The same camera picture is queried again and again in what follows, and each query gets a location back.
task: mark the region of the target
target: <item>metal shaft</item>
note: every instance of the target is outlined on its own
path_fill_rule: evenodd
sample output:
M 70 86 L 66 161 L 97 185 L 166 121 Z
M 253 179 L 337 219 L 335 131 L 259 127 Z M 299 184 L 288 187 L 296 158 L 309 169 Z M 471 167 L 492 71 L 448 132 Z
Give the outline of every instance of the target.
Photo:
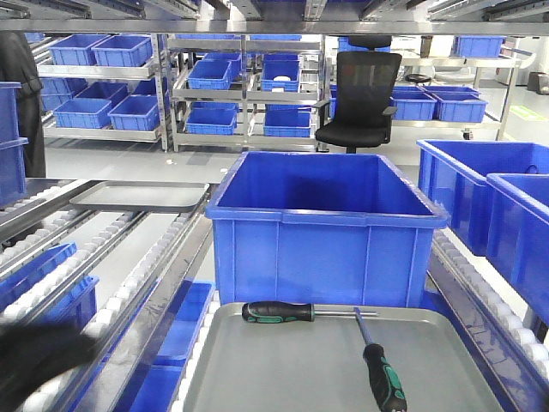
M 358 307 L 354 308 L 354 317 L 357 319 L 357 323 L 360 327 L 360 333 L 362 333 L 362 337 L 364 338 L 364 342 L 366 343 L 366 346 L 370 345 L 371 343 L 374 343 L 373 339 L 370 336 L 370 332 L 366 328 L 366 323 L 362 319 L 363 313 L 360 313 L 360 309 Z

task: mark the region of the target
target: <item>chair seat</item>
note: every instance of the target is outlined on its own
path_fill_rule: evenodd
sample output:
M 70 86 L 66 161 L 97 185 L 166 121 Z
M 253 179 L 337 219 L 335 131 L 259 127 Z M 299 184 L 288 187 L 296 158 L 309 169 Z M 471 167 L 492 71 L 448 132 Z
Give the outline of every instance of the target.
M 389 141 L 386 127 L 369 129 L 335 121 L 318 129 L 315 136 L 319 142 L 349 148 L 375 148 Z

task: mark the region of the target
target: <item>chair backrest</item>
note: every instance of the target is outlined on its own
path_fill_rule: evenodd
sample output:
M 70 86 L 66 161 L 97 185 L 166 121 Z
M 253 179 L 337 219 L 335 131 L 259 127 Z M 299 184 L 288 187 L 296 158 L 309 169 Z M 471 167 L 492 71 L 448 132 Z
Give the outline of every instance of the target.
M 358 127 L 383 127 L 383 110 L 395 85 L 402 56 L 377 51 L 337 53 L 335 122 Z

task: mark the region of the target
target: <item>screwdriver handle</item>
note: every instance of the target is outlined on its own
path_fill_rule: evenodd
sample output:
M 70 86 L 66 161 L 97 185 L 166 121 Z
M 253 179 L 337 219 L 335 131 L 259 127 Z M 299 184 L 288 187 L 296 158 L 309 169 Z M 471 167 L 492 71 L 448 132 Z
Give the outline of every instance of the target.
M 258 324 L 282 324 L 302 320 L 315 320 L 315 311 L 311 303 L 294 305 L 276 300 L 245 303 L 242 306 L 242 318 L 246 322 Z
M 407 403 L 395 369 L 385 359 L 383 346 L 371 343 L 363 354 L 370 373 L 370 387 L 382 412 L 406 412 Z

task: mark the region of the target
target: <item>crate rim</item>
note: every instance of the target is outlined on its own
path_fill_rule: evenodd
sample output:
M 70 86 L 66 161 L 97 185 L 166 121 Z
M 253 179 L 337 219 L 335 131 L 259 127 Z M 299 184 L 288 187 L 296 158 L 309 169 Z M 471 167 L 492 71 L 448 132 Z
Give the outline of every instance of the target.
M 429 200 L 410 178 L 398 167 L 381 154 L 353 154 L 362 158 L 377 158 L 411 191 L 431 213 L 431 215 L 403 215 L 370 212 L 342 212 L 314 209 L 271 209 L 219 206 L 227 189 L 236 177 L 238 169 L 249 155 L 287 155 L 287 156 L 333 156 L 341 157 L 348 154 L 312 154 L 312 153 L 285 153 L 285 152 L 246 152 L 242 153 L 221 181 L 217 191 L 212 196 L 207 208 L 206 216 L 214 221 L 279 221 L 286 224 L 315 224 L 330 226 L 385 226 L 385 227 L 417 227 L 417 228 L 444 228 L 447 226 L 449 214 L 434 202 Z

